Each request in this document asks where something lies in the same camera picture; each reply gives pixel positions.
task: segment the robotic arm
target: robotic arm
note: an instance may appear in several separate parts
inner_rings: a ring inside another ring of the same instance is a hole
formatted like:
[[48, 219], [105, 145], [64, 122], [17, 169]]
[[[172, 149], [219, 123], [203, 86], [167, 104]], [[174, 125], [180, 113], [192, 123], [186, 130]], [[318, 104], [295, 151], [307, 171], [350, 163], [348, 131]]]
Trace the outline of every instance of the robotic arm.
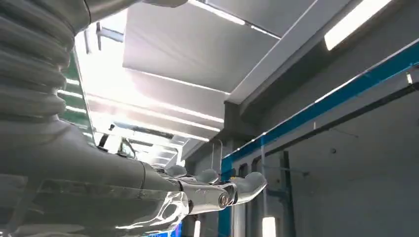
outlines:
[[[1, 0], [0, 237], [142, 236], [251, 200], [260, 173], [216, 182], [108, 154], [60, 121], [74, 35], [137, 0]], [[146, 0], [176, 7], [186, 0]]]

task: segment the light fixture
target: light fixture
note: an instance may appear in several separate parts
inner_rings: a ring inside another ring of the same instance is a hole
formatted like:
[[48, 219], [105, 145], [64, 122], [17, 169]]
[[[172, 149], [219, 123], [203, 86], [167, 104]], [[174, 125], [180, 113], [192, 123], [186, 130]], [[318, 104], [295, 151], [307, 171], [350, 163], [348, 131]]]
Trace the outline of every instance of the light fixture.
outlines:
[[412, 76], [410, 75], [410, 73], [407, 73], [406, 76], [407, 76], [407, 83], [409, 83], [410, 85], [413, 84]]
[[279, 37], [277, 35], [274, 35], [273, 33], [267, 32], [266, 30], [261, 29], [261, 28], [255, 26], [255, 25], [251, 25], [250, 28], [252, 28], [256, 31], [259, 31], [261, 33], [264, 33], [265, 35], [269, 35], [270, 37], [276, 38], [277, 40], [281, 40], [281, 37]]
[[182, 167], [185, 167], [185, 160], [181, 160], [180, 162], [176, 163], [177, 165], [180, 165]]
[[154, 112], [154, 111], [138, 108], [138, 107], [135, 107], [135, 106], [132, 106], [132, 105], [129, 105], [129, 104], [120, 103], [120, 102], [116, 102], [116, 101], [112, 101], [112, 100], [107, 100], [107, 99], [103, 99], [103, 98], [96, 97], [96, 96], [88, 96], [88, 100], [96, 101], [96, 102], [106, 104], [106, 105], [113, 105], [113, 106], [116, 106], [118, 108], [124, 108], [124, 109], [127, 109], [127, 110], [131, 110], [131, 111], [134, 111], [134, 112], [137, 112], [137, 113], [144, 114], [144, 115], [148, 115], [148, 116], [152, 116], [152, 117], [156, 117], [156, 118], [161, 118], [161, 119], [167, 119], [167, 120], [170, 120], [170, 121], [173, 121], [173, 122], [183, 123], [183, 124], [187, 124], [187, 125], [191, 125], [191, 126], [215, 131], [215, 132], [220, 131], [220, 129], [216, 128], [216, 127], [203, 125], [203, 124], [200, 124], [200, 123], [197, 123], [197, 122], [188, 121], [188, 120], [177, 118], [177, 117], [174, 117], [174, 116], [164, 115], [164, 114], [157, 113], [157, 112]]
[[199, 8], [202, 8], [204, 10], [207, 10], [207, 11], [209, 11], [209, 12], [211, 12], [211, 13], [219, 16], [219, 17], [222, 17], [222, 18], [224, 18], [228, 21], [234, 22], [236, 24], [239, 24], [239, 25], [242, 25], [242, 26], [244, 26], [246, 24], [246, 22], [244, 20], [242, 20], [242, 19], [240, 19], [236, 16], [233, 16], [231, 14], [228, 14], [227, 12], [218, 10], [217, 8], [215, 8], [213, 6], [210, 6], [208, 4], [205, 4], [203, 2], [200, 2], [198, 0], [188, 0], [188, 3], [190, 3], [194, 6], [197, 6]]
[[195, 221], [194, 237], [199, 237], [201, 234], [201, 222]]
[[57, 90], [58, 93], [63, 94], [63, 95], [69, 95], [69, 96], [73, 96], [73, 97], [77, 97], [77, 98], [83, 98], [82, 95], [74, 93], [74, 92], [69, 92], [66, 90]]
[[66, 81], [68, 84], [80, 85], [80, 82], [78, 80], [66, 79]]
[[332, 50], [392, 0], [363, 0], [325, 35], [326, 46]]
[[84, 109], [79, 109], [79, 108], [75, 108], [75, 107], [72, 107], [72, 106], [66, 106], [66, 109], [67, 110], [70, 110], [70, 111], [73, 111], [73, 112], [82, 113], [82, 114], [86, 114], [87, 113], [87, 111], [84, 110]]
[[93, 138], [93, 136], [90, 133], [88, 133], [88, 132], [84, 132], [83, 135], [84, 136], [87, 136], [87, 137], [90, 137], [90, 138]]
[[262, 237], [276, 237], [275, 217], [263, 218]]

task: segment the white light strip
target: white light strip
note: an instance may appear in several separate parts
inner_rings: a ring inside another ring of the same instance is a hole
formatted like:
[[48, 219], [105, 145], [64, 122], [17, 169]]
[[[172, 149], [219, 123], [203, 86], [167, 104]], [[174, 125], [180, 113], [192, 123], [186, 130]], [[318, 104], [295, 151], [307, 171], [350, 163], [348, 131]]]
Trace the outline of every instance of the white light strip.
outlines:
[[[152, 124], [148, 124], [148, 123], [143, 123], [143, 122], [139, 122], [136, 120], [131, 120], [131, 119], [127, 119], [127, 118], [121, 118], [121, 117], [117, 117], [117, 116], [112, 116], [112, 115], [107, 115], [107, 114], [102, 114], [102, 113], [98, 113], [98, 112], [91, 112], [90, 113], [91, 116], [101, 116], [101, 117], [108, 117], [113, 121], [120, 121], [126, 124], [130, 124], [130, 125], [135, 125], [135, 126], [139, 126], [139, 127], [144, 127], [144, 128], [148, 128], [148, 129], [152, 129], [152, 130], [157, 130], [160, 132], [167, 132], [167, 133], [171, 133], [174, 135], [179, 135], [182, 137], [186, 137], [186, 138], [193, 138], [196, 140], [200, 140], [200, 141], [204, 141], [204, 142], [209, 142], [210, 140], [208, 138], [205, 137], [200, 137], [200, 136], [195, 136], [189, 133], [184, 133], [184, 132], [180, 132], [180, 131], [176, 131], [176, 130], [172, 130], [172, 129], [168, 129], [168, 128], [164, 128], [164, 127], [160, 127], [160, 126], [155, 126]], [[166, 146], [166, 147], [174, 147], [174, 148], [179, 148], [181, 147], [180, 145], [162, 145], [162, 146]]]
[[96, 97], [96, 96], [88, 96], [87, 99], [88, 100], [93, 100], [93, 101], [96, 101], [96, 102], [99, 102], [99, 103], [102, 103], [102, 104], [106, 104], [106, 105], [113, 105], [113, 106], [116, 106], [118, 108], [124, 108], [124, 109], [127, 109], [127, 110], [131, 110], [131, 111], [141, 113], [141, 114], [144, 114], [144, 115], [148, 115], [148, 116], [153, 116], [153, 117], [156, 117], [156, 118], [167, 119], [167, 120], [170, 120], [170, 121], [173, 121], [173, 122], [183, 123], [183, 124], [191, 125], [191, 126], [194, 126], [194, 127], [200, 127], [200, 128], [215, 131], [215, 132], [220, 131], [220, 129], [216, 128], [216, 127], [203, 125], [203, 124], [200, 124], [200, 123], [197, 123], [197, 122], [184, 120], [184, 119], [177, 118], [177, 117], [174, 117], [174, 116], [164, 115], [164, 114], [157, 113], [157, 112], [154, 112], [154, 111], [138, 108], [138, 107], [128, 105], [128, 104], [124, 104], [124, 103], [120, 103], [120, 102], [115, 102], [115, 101], [103, 99], [103, 98]]
[[240, 19], [236, 16], [233, 16], [231, 14], [228, 14], [224, 11], [218, 10], [218, 9], [216, 9], [216, 8], [214, 8], [214, 7], [212, 7], [208, 4], [205, 4], [203, 2], [200, 2], [200, 1], [197, 1], [197, 0], [188, 0], [188, 3], [190, 3], [194, 6], [197, 6], [199, 8], [202, 8], [204, 10], [207, 10], [207, 11], [209, 11], [209, 12], [211, 12], [211, 13], [213, 13], [213, 14], [221, 17], [221, 18], [224, 18], [224, 19], [226, 19], [228, 21], [231, 21], [231, 22], [234, 22], [236, 24], [239, 24], [239, 25], [242, 25], [242, 26], [244, 26], [246, 24], [246, 22], [244, 20], [242, 20], [242, 19]]
[[195, 221], [194, 237], [199, 237], [200, 235], [201, 235], [201, 222]]
[[264, 33], [264, 34], [266, 34], [266, 35], [269, 35], [270, 37], [276, 38], [277, 40], [281, 40], [281, 37], [279, 37], [279, 36], [277, 36], [277, 35], [274, 35], [274, 34], [272, 34], [272, 33], [269, 33], [269, 32], [267, 32], [266, 30], [263, 30], [263, 29], [261, 29], [261, 28], [259, 28], [259, 27], [255, 26], [255, 25], [251, 25], [251, 26], [250, 26], [250, 28], [252, 28], [252, 29], [254, 29], [254, 30], [256, 30], [256, 31], [259, 31], [259, 32], [261, 32], [261, 33]]
[[93, 138], [93, 136], [92, 136], [90, 133], [87, 133], [87, 132], [84, 132], [84, 133], [83, 133], [83, 135], [84, 135], [84, 136], [87, 136], [87, 137], [91, 137], [91, 138]]
[[392, 0], [363, 0], [325, 35], [326, 46], [332, 50]]
[[181, 160], [180, 162], [176, 163], [177, 165], [180, 165], [182, 167], [185, 167], [185, 160]]
[[264, 217], [262, 220], [262, 237], [276, 237], [274, 217]]
[[171, 158], [167, 158], [167, 157], [154, 157], [155, 159], [164, 159], [164, 160], [171, 160]]
[[143, 73], [145, 75], [152, 76], [152, 77], [157, 77], [157, 78], [161, 78], [161, 79], [165, 79], [165, 80], [170, 80], [172, 82], [176, 82], [176, 83], [180, 83], [180, 84], [184, 84], [184, 85], [189, 85], [189, 86], [192, 86], [192, 87], [197, 87], [197, 88], [201, 88], [201, 89], [205, 89], [205, 90], [212, 90], [212, 91], [215, 91], [215, 92], [223, 93], [225, 95], [230, 95], [230, 93], [228, 93], [228, 92], [217, 90], [217, 89], [213, 89], [213, 88], [206, 87], [206, 86], [203, 86], [203, 85], [197, 85], [197, 84], [189, 83], [189, 82], [178, 80], [178, 79], [174, 79], [174, 78], [168, 78], [168, 77], [157, 75], [157, 74], [153, 74], [153, 73], [147, 73], [147, 72], [143, 72], [143, 71], [139, 71], [139, 72], [140, 73]]
[[75, 108], [75, 107], [72, 107], [72, 106], [66, 106], [66, 109], [70, 110], [70, 111], [78, 112], [78, 113], [83, 113], [83, 114], [87, 113], [86, 110]]
[[178, 106], [175, 106], [175, 105], [171, 105], [171, 104], [167, 104], [167, 103], [163, 103], [163, 102], [158, 102], [158, 101], [151, 101], [151, 103], [155, 103], [157, 106], [160, 106], [160, 107], [163, 107], [163, 108], [166, 108], [166, 109], [169, 109], [169, 110], [173, 110], [173, 111], [176, 111], [176, 112], [196, 116], [196, 117], [203, 118], [203, 119], [212, 120], [212, 121], [219, 122], [219, 123], [224, 123], [224, 119], [222, 119], [222, 118], [217, 118], [217, 117], [213, 117], [213, 116], [210, 116], [210, 115], [202, 114], [202, 113], [199, 113], [199, 112], [196, 112], [196, 111], [193, 111], [193, 110], [189, 110], [189, 109], [185, 109], [185, 108], [182, 108], [182, 107], [178, 107]]
[[410, 73], [407, 73], [406, 76], [407, 76], [407, 83], [409, 83], [410, 85], [413, 84], [412, 76], [410, 75]]
[[60, 93], [60, 94], [63, 94], [63, 95], [69, 95], [69, 96], [74, 96], [74, 97], [83, 99], [82, 95], [74, 93], [74, 92], [69, 92], [69, 91], [66, 91], [66, 90], [58, 90], [57, 92]]
[[153, 164], [160, 165], [160, 166], [163, 166], [163, 167], [166, 167], [166, 165], [167, 165], [167, 164], [162, 164], [162, 163], [153, 163]]
[[80, 85], [78, 80], [66, 79], [68, 84]]

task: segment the metal pole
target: metal pole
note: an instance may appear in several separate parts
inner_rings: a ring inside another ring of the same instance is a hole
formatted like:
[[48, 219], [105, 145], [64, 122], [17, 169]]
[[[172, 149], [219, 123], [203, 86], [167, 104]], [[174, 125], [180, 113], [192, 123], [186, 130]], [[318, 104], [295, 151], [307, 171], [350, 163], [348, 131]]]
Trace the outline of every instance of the metal pole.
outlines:
[[295, 237], [293, 188], [291, 185], [291, 169], [288, 152], [283, 151], [281, 153], [280, 163], [283, 168], [281, 179], [284, 180], [284, 182], [281, 182], [281, 188], [287, 192], [286, 198], [281, 200], [284, 207], [284, 233], [287, 237]]
[[220, 175], [221, 175], [221, 163], [222, 163], [222, 149], [223, 149], [223, 143], [222, 143], [222, 141], [220, 140], [220, 139], [217, 139], [219, 142], [220, 142], [220, 144], [221, 144], [221, 152], [220, 152]]
[[212, 169], [213, 164], [214, 164], [214, 146], [215, 146], [215, 144], [213, 143], [212, 144], [212, 156], [211, 156], [211, 169]]
[[[266, 172], [265, 172], [265, 145], [263, 142], [263, 137], [261, 139], [261, 147], [260, 147], [260, 151], [261, 151], [261, 163], [262, 163], [262, 169], [261, 169], [261, 173], [263, 174], [263, 176], [265, 176], [266, 178]], [[266, 194], [266, 188], [263, 189], [263, 217], [266, 217], [267, 213], [268, 213], [268, 202], [267, 202], [267, 194]]]

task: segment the gray wall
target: gray wall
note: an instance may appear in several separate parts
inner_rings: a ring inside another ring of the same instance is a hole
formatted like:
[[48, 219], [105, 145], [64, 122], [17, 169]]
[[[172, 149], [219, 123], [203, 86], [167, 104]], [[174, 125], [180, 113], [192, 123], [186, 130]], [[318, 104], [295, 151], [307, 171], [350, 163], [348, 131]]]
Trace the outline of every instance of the gray wall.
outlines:
[[415, 92], [288, 149], [292, 168], [310, 172], [292, 176], [297, 236], [418, 236], [418, 101]]

